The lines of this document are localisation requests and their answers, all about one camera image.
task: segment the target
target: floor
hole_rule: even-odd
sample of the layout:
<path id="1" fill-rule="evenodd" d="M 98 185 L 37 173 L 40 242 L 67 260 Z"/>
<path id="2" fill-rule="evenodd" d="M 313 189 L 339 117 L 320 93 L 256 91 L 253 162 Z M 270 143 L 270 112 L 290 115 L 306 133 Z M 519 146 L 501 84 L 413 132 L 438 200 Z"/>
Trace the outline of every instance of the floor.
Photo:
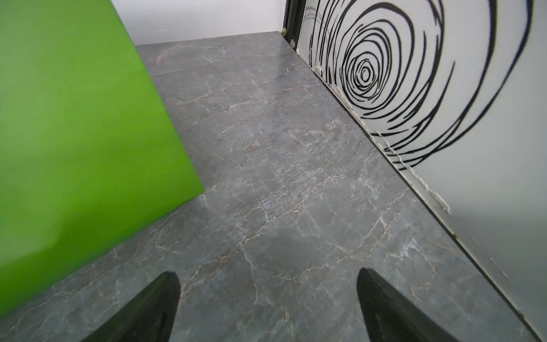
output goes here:
<path id="1" fill-rule="evenodd" d="M 279 33 L 137 48 L 206 192 L 0 321 L 78 341 L 175 271 L 171 341 L 367 341 L 359 268 L 462 342 L 532 336 Z"/>

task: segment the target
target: white wall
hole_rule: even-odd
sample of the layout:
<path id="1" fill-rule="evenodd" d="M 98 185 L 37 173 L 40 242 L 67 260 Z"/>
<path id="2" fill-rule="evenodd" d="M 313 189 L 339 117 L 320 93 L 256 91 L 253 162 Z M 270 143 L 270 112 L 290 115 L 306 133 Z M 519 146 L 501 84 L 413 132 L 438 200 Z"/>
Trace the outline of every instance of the white wall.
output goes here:
<path id="1" fill-rule="evenodd" d="M 285 0 L 112 0 L 135 45 L 281 31 Z"/>
<path id="2" fill-rule="evenodd" d="M 318 67 L 315 68 L 316 72 L 322 74 L 322 78 L 365 129 L 384 135 L 374 137 L 374 140 L 381 148 L 386 148 L 387 154 L 391 153 L 388 144 L 396 146 L 440 103 L 438 112 L 423 134 L 407 147 L 397 150 L 401 158 L 397 155 L 389 157 L 397 167 L 401 167 L 401 160 L 412 165 L 416 162 L 413 161 L 415 157 L 423 156 L 424 152 L 438 146 L 445 136 L 440 140 L 436 138 L 450 130 L 471 103 L 457 128 L 456 135 L 464 135 L 451 146 L 415 165 L 412 172 L 404 170 L 401 174 L 448 229 L 458 235 L 464 248 L 545 339 L 547 135 L 544 131 L 547 127 L 547 67 L 544 60 L 547 40 L 544 33 L 547 32 L 547 2 L 533 2 L 528 41 L 502 86 L 513 58 L 518 56 L 522 37 L 526 36 L 527 0 L 495 2 L 496 34 L 493 38 L 487 0 L 432 0 L 432 6 L 426 1 L 387 0 L 394 7 L 368 11 L 370 6 L 384 1 L 355 2 L 342 17 L 348 2 L 308 0 L 308 20 L 302 25 L 298 51 L 310 67 Z M 320 25 L 323 19 L 315 16 L 318 6 L 318 13 L 323 13 L 325 6 L 333 9 L 331 18 L 336 19 L 323 21 Z M 401 9 L 407 15 L 414 32 L 418 33 L 414 35 L 412 58 L 409 57 L 412 51 L 409 21 L 394 8 Z M 444 12 L 444 18 L 436 19 L 432 15 L 435 8 L 437 13 Z M 380 19 L 389 20 L 393 26 L 379 22 Z M 320 49 L 325 44 L 323 42 L 327 42 L 321 40 L 321 27 L 326 28 L 329 36 L 336 34 L 331 31 L 340 29 L 338 40 L 331 43 L 330 49 Z M 401 37 L 401 47 L 392 44 L 391 49 L 384 48 L 382 44 L 397 41 L 394 31 Z M 379 32 L 391 40 L 369 35 Z M 444 40 L 439 68 L 432 73 L 434 57 L 439 52 L 432 42 L 438 42 L 441 36 Z M 491 51 L 490 67 L 485 67 L 489 42 L 495 44 Z M 329 51 L 331 55 L 320 59 L 321 51 Z M 376 61 L 376 58 L 381 60 L 382 56 L 383 64 L 366 62 Z M 386 69 L 389 63 L 393 63 L 390 72 Z M 401 70 L 405 70 L 407 63 L 407 77 L 400 82 L 403 78 L 396 78 L 396 70 L 399 65 L 402 66 Z M 358 67 L 360 65 L 368 69 L 362 72 Z M 453 65 L 454 72 L 442 97 Z M 375 68 L 374 75 L 387 80 L 376 100 L 367 98 L 367 91 L 362 90 L 364 85 L 374 82 L 374 77 L 369 78 L 369 70 Z M 481 74 L 485 69 L 487 72 L 480 86 Z M 419 89 L 426 89 L 428 82 L 430 92 L 424 96 Z M 473 100 L 477 89 L 478 95 Z M 401 108 L 411 108 L 423 98 L 423 106 L 417 107 L 414 116 L 411 116 L 412 111 L 397 109 L 401 103 Z M 481 117 L 479 114 L 492 98 L 492 106 Z M 385 109 L 379 112 L 371 109 L 383 102 L 387 103 Z M 400 125 L 390 130 L 397 123 Z M 450 208 L 450 212 L 443 209 L 442 202 Z"/>

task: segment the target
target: black metal frame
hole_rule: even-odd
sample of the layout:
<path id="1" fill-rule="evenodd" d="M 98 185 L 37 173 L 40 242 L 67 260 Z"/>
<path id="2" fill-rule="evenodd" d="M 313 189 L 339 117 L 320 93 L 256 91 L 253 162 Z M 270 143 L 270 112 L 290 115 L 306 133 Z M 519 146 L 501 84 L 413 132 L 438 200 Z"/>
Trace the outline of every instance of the black metal frame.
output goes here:
<path id="1" fill-rule="evenodd" d="M 287 5 L 285 6 L 283 32 L 285 40 L 295 50 L 298 46 L 298 37 L 300 36 L 305 8 L 306 0 L 287 0 Z"/>

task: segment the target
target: black line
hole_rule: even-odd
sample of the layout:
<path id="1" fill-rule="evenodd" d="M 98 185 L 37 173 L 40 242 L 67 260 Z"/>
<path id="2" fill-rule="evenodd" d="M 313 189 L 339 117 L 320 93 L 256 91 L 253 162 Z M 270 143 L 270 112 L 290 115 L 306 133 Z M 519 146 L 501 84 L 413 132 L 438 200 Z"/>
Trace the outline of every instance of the black line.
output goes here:
<path id="1" fill-rule="evenodd" d="M 490 39 L 481 76 L 475 85 L 470 85 L 474 91 L 465 107 L 457 118 L 450 119 L 444 115 L 441 105 L 455 89 L 450 86 L 450 80 L 456 61 L 443 59 L 445 9 L 442 0 L 425 1 L 431 16 L 420 16 L 420 23 L 424 25 L 420 27 L 425 29 L 418 35 L 410 15 L 389 1 L 366 5 L 360 0 L 318 0 L 317 8 L 308 8 L 305 14 L 307 20 L 314 20 L 309 45 L 310 66 L 321 67 L 326 82 L 340 88 L 363 120 L 391 123 L 382 135 L 391 137 L 391 146 L 410 166 L 454 144 L 486 114 L 524 50 L 532 22 L 533 0 L 521 0 L 526 2 L 527 22 L 520 46 L 496 93 L 480 109 L 479 115 L 470 120 L 470 113 L 477 112 L 476 100 L 496 53 L 497 0 L 488 0 Z M 375 13 L 374 19 L 367 21 L 371 13 Z M 452 24 L 466 25 L 465 22 Z M 424 108 L 425 103 L 433 107 Z M 443 122 L 443 126 L 448 127 L 439 132 L 436 126 L 436 131 L 432 131 L 433 122 Z M 424 134 L 430 136 L 426 141 Z"/>
<path id="2" fill-rule="evenodd" d="M 294 41 L 294 49 L 298 46 L 305 7 L 306 0 L 287 0 L 285 5 L 285 17 L 283 20 L 283 27 L 286 30 L 285 40 L 288 43 Z"/>

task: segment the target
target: peeling caulk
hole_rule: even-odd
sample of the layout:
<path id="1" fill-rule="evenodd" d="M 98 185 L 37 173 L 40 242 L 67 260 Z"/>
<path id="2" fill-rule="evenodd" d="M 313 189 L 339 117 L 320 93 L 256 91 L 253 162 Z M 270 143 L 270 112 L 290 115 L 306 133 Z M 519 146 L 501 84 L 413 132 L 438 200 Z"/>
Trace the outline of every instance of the peeling caulk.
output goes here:
<path id="1" fill-rule="evenodd" d="M 353 111 L 353 108 L 351 107 L 350 102 L 347 100 L 347 98 L 342 94 L 342 91 L 340 88 L 338 88 L 336 85 L 329 84 L 329 88 L 332 90 L 334 95 L 342 102 L 344 107 L 353 115 L 354 118 L 356 118 L 359 121 L 359 118 L 357 117 L 357 114 L 355 114 L 355 111 Z"/>
<path id="2" fill-rule="evenodd" d="M 323 70 L 321 69 L 321 67 L 318 67 L 318 66 L 314 66 L 312 68 L 313 72 L 315 72 L 321 79 L 323 79 Z"/>
<path id="3" fill-rule="evenodd" d="M 422 179 L 422 177 L 418 176 L 413 168 L 411 168 L 410 166 L 408 166 L 407 164 L 403 162 L 403 158 L 401 158 L 401 156 L 397 152 L 395 152 L 395 150 L 387 142 L 386 138 L 384 138 L 384 136 L 379 131 L 376 131 L 376 133 L 378 134 L 379 137 L 381 137 L 385 141 L 386 147 L 391 151 L 391 153 L 393 153 L 394 155 L 397 156 L 397 158 L 399 158 L 399 162 L 401 163 L 401 165 L 403 165 L 410 172 L 410 174 L 413 175 L 414 178 L 416 178 L 416 180 L 420 182 L 420 184 L 422 184 L 422 186 L 431 195 L 431 197 L 433 197 L 435 201 L 437 201 L 440 204 L 441 208 L 443 208 L 444 211 L 446 211 L 449 215 L 451 215 L 450 207 L 445 202 L 445 200 L 443 200 L 443 198 L 438 193 L 431 191 L 431 189 L 429 188 L 427 183 Z"/>

